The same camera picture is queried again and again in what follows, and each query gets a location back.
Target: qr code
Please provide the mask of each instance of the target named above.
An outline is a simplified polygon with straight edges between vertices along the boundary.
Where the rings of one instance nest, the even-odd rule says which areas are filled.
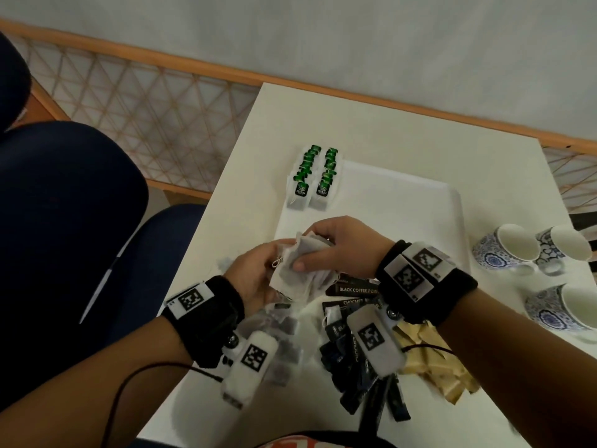
[[[201,294],[199,294],[199,291],[196,288],[192,288],[191,290],[178,297],[178,301],[186,311],[193,308],[194,306],[197,306],[204,300],[205,299]]]
[[[396,280],[402,289],[410,294],[424,281],[424,278],[419,275],[414,267],[406,265],[394,275],[394,280]]]
[[[357,333],[359,334],[359,337],[365,344],[365,347],[368,351],[375,349],[385,341],[374,323],[370,323],[369,325],[363,327],[361,330],[357,331]]]
[[[254,344],[251,344],[245,352],[245,355],[243,355],[241,363],[243,363],[243,365],[248,366],[252,370],[259,372],[261,366],[263,366],[263,362],[265,361],[266,357],[267,352],[265,352],[263,349],[258,348]]]
[[[440,257],[431,253],[427,248],[423,248],[414,255],[413,260],[428,272],[431,272],[442,262]]]

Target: table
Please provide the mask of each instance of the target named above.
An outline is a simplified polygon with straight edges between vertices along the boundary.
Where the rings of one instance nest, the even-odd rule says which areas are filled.
[[[218,260],[272,239],[297,148],[312,143],[339,144],[349,160],[451,184],[462,197],[471,244],[502,223],[534,232],[570,223],[533,138],[264,84],[169,294],[217,273]],[[564,277],[520,278],[470,261],[481,288],[520,312],[526,292],[565,281],[595,286],[586,263],[568,264]],[[597,356],[596,346],[562,337]],[[413,419],[395,423],[386,409],[379,430],[398,447],[527,446],[483,391],[452,406],[416,376],[400,381]],[[189,374],[140,437],[180,447],[248,448],[294,431],[356,430],[358,416],[348,415],[339,397],[313,361],[294,386],[262,387],[239,418],[220,400],[219,384]]]

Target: hand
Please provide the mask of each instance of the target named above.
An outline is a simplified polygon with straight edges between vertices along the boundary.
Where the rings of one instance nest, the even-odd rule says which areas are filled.
[[[278,258],[278,244],[292,245],[295,239],[280,239],[261,244],[240,255],[224,273],[241,296],[245,317],[249,317],[276,299],[276,290],[269,286],[272,263]]]
[[[293,264],[297,272],[334,270],[353,277],[374,278],[377,266],[394,245],[392,240],[348,216],[321,220],[305,233],[310,231],[331,240],[335,246],[298,258]]]

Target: blue floral pattern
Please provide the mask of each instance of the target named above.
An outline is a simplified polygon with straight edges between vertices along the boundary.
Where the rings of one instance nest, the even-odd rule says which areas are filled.
[[[566,257],[566,255],[563,254],[553,243],[552,228],[546,229],[545,231],[537,234],[537,240],[541,246],[541,253],[539,253],[539,257],[535,259],[535,263],[537,265],[547,264],[548,262]]]
[[[587,330],[568,312],[562,300],[563,284],[553,286],[530,296],[525,301],[529,317],[551,330],[581,331]]]
[[[497,229],[484,236],[473,247],[474,259],[490,271],[516,267],[526,263],[506,251],[497,238]]]

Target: patterned cup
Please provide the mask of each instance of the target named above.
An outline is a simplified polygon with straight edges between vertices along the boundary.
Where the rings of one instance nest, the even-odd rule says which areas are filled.
[[[563,274],[563,258],[586,261],[592,255],[589,241],[570,226],[553,226],[538,233],[536,238],[541,246],[541,253],[535,264],[550,277]]]
[[[597,291],[560,284],[527,297],[526,313],[550,330],[597,330]]]
[[[508,269],[539,257],[539,242],[522,226],[501,225],[473,247],[473,256],[489,270]]]

